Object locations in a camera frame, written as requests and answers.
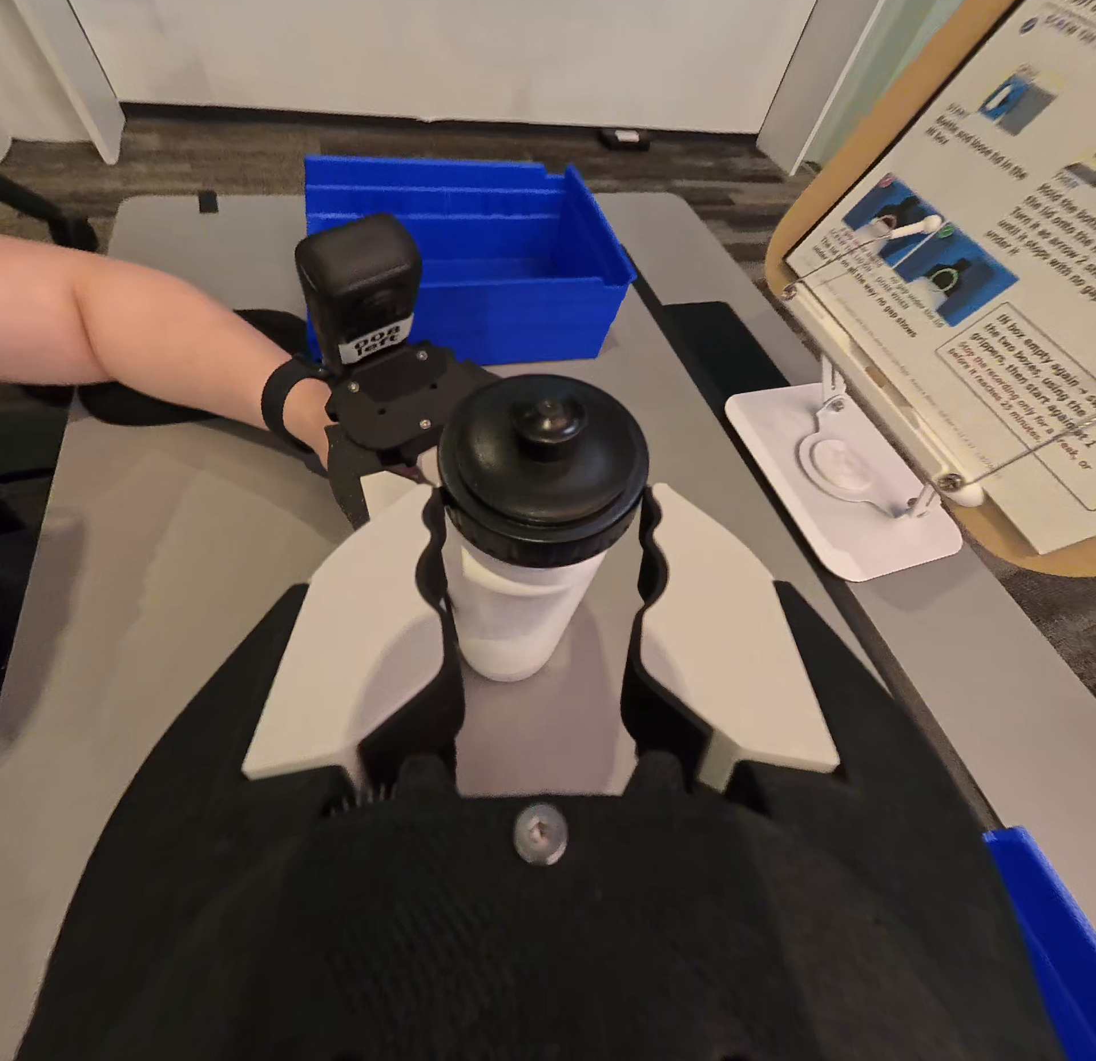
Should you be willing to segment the black rectangular pad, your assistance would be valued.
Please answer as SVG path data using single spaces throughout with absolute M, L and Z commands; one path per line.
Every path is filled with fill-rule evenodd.
M 664 311 L 690 370 L 724 399 L 789 385 L 729 304 L 671 303 Z

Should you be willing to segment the dark chair seat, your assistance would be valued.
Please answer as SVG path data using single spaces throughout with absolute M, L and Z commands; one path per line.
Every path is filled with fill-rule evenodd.
M 1 384 L 1 481 L 52 475 L 75 389 L 66 385 Z

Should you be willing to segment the white plastic bottle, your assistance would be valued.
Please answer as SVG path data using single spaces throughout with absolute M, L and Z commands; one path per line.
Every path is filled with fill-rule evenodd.
M 443 559 L 464 661 L 499 683 L 532 677 L 553 655 L 605 554 L 555 568 L 506 563 L 460 536 Z

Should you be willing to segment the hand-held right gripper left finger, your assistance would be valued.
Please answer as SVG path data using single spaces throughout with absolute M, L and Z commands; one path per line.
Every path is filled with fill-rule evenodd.
M 243 758 L 248 780 L 324 767 L 397 780 L 418 756 L 455 779 L 466 700 L 445 541 L 441 490 L 411 484 L 320 564 Z

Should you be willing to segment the person's left forearm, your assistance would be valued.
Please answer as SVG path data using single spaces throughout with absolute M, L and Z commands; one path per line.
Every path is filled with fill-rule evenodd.
M 288 354 L 165 273 L 88 252 L 1 240 L 1 379 L 119 383 L 263 427 L 261 397 Z

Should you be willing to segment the wooden display board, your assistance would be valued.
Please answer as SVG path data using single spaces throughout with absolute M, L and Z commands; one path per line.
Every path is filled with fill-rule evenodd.
M 960 474 L 958 450 L 949 448 L 917 414 L 909 396 L 898 391 L 878 363 L 868 360 L 865 347 L 854 344 L 852 332 L 840 328 L 832 315 L 822 313 L 821 300 L 809 294 L 807 285 L 794 282 L 788 263 L 792 247 L 836 207 L 840 194 L 850 191 L 855 179 L 865 176 L 888 149 L 911 138 L 922 111 L 1004 28 L 1005 20 L 1023 1 L 968 0 L 926 42 L 778 224 L 766 252 L 765 279 L 817 347 L 824 380 L 834 370 L 840 383 L 847 385 L 870 425 L 925 484 L 929 502 L 941 503 L 974 541 L 1004 562 L 1048 575 L 1094 577 L 1094 538 L 1038 557 L 997 502 L 987 497 L 982 505 L 972 506 L 966 497 L 959 499 L 960 484 L 944 480 Z

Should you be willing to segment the printed instruction sheet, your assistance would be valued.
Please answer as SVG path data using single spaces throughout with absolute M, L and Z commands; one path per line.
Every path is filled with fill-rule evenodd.
M 1021 0 L 788 264 L 1050 552 L 1094 535 L 1094 0 Z

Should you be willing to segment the black wristband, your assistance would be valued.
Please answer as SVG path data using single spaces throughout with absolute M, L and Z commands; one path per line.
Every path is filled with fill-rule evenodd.
M 332 375 L 333 373 L 326 365 L 302 354 L 292 355 L 289 360 L 284 361 L 278 368 L 275 368 L 269 375 L 260 399 L 262 420 L 269 432 L 294 450 L 310 452 L 310 445 L 296 438 L 286 427 L 285 404 L 288 396 L 300 383 L 319 381 L 329 389 Z

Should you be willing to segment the blue plastic bin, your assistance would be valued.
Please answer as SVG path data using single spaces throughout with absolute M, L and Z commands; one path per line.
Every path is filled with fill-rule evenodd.
M 422 279 L 412 343 L 482 367 L 600 354 L 636 271 L 575 167 L 308 155 L 307 233 L 390 214 Z
M 1007 889 L 1041 997 L 1071 1060 L 1095 1059 L 1095 929 L 1031 834 L 983 836 Z

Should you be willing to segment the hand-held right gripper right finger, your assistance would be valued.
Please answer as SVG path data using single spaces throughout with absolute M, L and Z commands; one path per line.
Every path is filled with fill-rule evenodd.
M 687 786 L 711 791 L 745 762 L 836 771 L 840 751 L 766 564 L 664 483 L 642 497 L 639 541 L 641 605 L 623 670 L 636 756 L 667 753 Z

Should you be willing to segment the black bottle lid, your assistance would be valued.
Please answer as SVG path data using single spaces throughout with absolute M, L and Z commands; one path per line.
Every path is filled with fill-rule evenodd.
M 437 466 L 463 541 L 547 570 L 616 544 L 641 504 L 650 456 L 638 422 L 609 393 L 527 373 L 488 383 L 456 406 Z

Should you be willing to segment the person's left hand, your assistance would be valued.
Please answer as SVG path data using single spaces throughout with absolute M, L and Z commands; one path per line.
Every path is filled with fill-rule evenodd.
M 286 396 L 283 424 L 295 440 L 313 452 L 323 469 L 328 467 L 331 425 L 327 414 L 330 389 L 320 380 L 304 379 L 296 383 Z

